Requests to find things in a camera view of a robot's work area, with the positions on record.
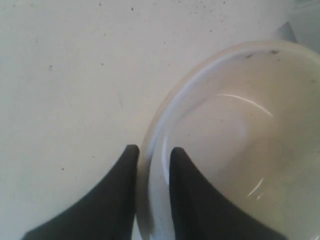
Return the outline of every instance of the white bowl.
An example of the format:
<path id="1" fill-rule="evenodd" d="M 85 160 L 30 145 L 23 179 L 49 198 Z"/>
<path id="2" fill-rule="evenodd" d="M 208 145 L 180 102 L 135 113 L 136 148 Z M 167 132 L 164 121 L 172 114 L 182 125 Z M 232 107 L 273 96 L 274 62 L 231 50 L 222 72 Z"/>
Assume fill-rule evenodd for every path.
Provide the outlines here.
<path id="1" fill-rule="evenodd" d="M 211 57 L 168 95 L 137 169 L 143 239 L 174 239 L 169 161 L 183 147 L 230 201 L 289 239 L 320 235 L 320 56 L 285 41 Z"/>

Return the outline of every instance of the white tile floor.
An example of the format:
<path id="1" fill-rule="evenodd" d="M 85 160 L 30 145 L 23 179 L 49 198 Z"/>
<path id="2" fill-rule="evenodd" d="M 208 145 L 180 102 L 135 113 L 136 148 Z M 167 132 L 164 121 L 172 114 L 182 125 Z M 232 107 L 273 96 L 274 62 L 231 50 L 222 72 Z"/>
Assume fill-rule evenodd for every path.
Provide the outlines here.
<path id="1" fill-rule="evenodd" d="M 270 38 L 291 0 L 2 0 L 0 239 L 87 193 L 195 65 Z M 133 239 L 139 232 L 134 230 Z"/>

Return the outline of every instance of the dark speck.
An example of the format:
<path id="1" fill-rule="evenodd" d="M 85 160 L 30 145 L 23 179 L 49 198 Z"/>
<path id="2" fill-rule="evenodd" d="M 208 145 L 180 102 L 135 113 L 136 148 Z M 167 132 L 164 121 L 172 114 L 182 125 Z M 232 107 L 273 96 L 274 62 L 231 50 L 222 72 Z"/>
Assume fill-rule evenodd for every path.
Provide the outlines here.
<path id="1" fill-rule="evenodd" d="M 270 51 L 270 54 L 273 54 L 273 55 L 276 55 L 276 54 L 278 54 L 278 53 L 280 53 L 280 51 L 278 51 L 278 50 L 271 50 L 271 51 Z"/>

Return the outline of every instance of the bowl rim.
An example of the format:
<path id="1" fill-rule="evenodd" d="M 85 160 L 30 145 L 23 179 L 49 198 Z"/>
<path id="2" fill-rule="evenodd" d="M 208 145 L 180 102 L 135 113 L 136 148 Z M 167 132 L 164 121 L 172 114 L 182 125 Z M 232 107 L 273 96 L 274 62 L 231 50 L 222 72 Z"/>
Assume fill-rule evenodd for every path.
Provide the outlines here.
<path id="1" fill-rule="evenodd" d="M 154 232 L 154 217 L 151 214 L 149 201 L 149 174 L 151 161 L 160 132 L 169 116 L 172 114 L 175 106 L 184 98 L 189 89 L 198 82 L 198 79 L 208 71 L 237 56 L 248 56 L 261 51 L 269 51 L 274 54 L 279 51 L 291 52 L 305 58 L 310 58 L 320 66 L 320 55 L 297 43 L 284 40 L 249 41 L 231 46 L 209 57 L 180 80 L 158 108 L 147 129 L 140 148 L 136 180 L 136 217 L 142 239 L 151 239 L 151 235 Z"/>

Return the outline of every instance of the white floor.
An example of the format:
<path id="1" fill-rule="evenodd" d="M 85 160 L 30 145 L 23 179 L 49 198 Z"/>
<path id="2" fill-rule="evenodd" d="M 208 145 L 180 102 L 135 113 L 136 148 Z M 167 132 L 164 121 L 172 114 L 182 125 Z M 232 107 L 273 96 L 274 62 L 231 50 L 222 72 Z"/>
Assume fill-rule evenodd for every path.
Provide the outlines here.
<path id="1" fill-rule="evenodd" d="M 270 38 L 291 6 L 1 0 L 0 239 L 19 239 L 79 200 L 126 144 L 142 142 L 188 71 L 226 47 Z"/>

